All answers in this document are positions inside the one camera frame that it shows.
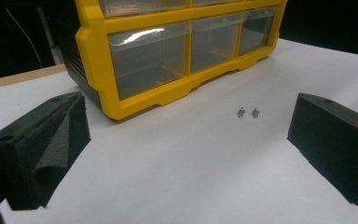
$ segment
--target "yellow storage cabinet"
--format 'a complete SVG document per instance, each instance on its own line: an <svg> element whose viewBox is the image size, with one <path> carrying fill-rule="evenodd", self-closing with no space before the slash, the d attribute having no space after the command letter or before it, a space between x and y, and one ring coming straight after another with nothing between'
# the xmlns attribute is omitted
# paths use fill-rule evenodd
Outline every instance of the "yellow storage cabinet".
<svg viewBox="0 0 358 224"><path fill-rule="evenodd" d="M166 105L275 49L286 0L193 1L76 0L83 80L108 117Z"/></svg>

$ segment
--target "wooden table edge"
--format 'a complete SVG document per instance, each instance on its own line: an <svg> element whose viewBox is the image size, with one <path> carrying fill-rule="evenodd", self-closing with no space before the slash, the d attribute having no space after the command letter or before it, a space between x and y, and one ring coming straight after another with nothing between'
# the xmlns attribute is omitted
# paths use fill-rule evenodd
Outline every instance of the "wooden table edge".
<svg viewBox="0 0 358 224"><path fill-rule="evenodd" d="M21 73L9 77L0 77L0 87L16 84L27 80L32 80L40 77L46 77L65 71L66 71L65 65L59 64L59 65L38 69L26 73Z"/></svg>

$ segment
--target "white surface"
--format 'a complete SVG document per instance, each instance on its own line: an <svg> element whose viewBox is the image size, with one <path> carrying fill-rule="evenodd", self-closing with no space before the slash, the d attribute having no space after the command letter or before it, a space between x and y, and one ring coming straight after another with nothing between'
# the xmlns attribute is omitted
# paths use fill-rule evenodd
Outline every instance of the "white surface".
<svg viewBox="0 0 358 224"><path fill-rule="evenodd" d="M0 88L0 129L71 91L65 73ZM358 111L358 55L280 40L254 67L123 122L87 98L92 140L48 209L0 210L8 224L358 223L358 206L286 140L300 92Z"/></svg>

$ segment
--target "black background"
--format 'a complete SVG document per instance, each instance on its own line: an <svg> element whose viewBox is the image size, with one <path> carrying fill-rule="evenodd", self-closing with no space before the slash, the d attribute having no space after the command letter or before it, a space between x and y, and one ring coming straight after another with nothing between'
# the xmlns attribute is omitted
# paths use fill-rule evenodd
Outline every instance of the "black background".
<svg viewBox="0 0 358 224"><path fill-rule="evenodd" d="M36 11L36 6L46 4L48 0L0 0L0 77L40 68L34 50L6 8L33 40L42 66L54 65ZM358 54L358 1L289 0L280 34L283 39Z"/></svg>

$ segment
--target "black foam block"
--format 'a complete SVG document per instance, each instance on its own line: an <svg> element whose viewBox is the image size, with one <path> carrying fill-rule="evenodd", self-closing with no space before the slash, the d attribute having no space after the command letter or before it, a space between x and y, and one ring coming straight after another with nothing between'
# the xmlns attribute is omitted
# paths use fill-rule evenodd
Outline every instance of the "black foam block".
<svg viewBox="0 0 358 224"><path fill-rule="evenodd" d="M288 140L350 203L358 205L358 113L300 93Z"/></svg>
<svg viewBox="0 0 358 224"><path fill-rule="evenodd" d="M80 92L52 98L0 131L0 170L13 210L46 206L90 141Z"/></svg>

